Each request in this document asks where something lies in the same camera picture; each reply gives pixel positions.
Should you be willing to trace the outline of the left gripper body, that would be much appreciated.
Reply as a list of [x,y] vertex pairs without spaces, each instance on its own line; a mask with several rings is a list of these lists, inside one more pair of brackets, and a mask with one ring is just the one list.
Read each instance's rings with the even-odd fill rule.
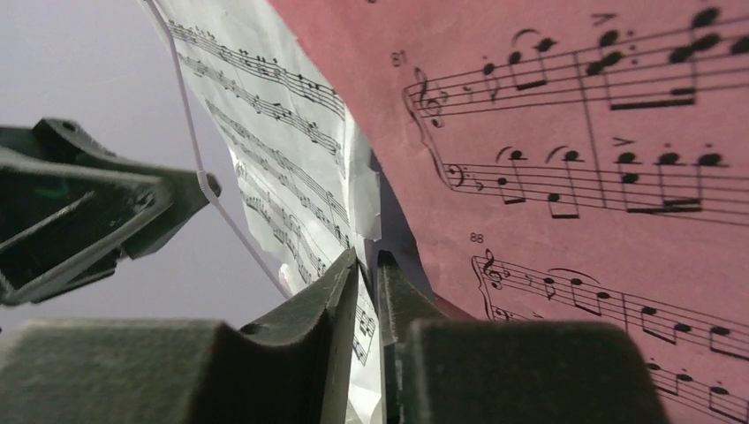
[[165,246],[201,209],[190,170],[137,162],[76,122],[1,130],[1,303],[41,303],[112,276]]

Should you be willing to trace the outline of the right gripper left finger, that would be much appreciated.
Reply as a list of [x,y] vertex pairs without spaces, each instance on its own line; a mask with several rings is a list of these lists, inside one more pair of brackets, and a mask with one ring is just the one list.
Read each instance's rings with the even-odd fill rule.
[[358,261],[261,318],[34,320],[1,343],[4,423],[342,423]]

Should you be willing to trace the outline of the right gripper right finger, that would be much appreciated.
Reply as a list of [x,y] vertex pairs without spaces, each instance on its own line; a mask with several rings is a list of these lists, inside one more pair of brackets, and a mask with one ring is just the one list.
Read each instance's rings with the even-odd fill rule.
[[636,344],[604,322],[456,320],[377,258],[388,423],[665,423]]

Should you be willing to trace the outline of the white sheet music page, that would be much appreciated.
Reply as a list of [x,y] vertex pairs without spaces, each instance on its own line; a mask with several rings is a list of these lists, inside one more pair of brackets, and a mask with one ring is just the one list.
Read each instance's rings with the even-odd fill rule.
[[381,236],[367,137],[267,1],[148,1],[184,83],[231,152],[246,221],[286,291],[345,250],[360,260],[346,419],[383,423],[379,322],[367,245]]

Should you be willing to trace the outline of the pink sheet music page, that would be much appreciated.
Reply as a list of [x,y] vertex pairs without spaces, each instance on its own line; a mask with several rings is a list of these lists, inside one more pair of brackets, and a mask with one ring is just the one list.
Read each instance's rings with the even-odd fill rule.
[[745,1],[275,1],[445,305],[610,322],[676,423],[748,420]]

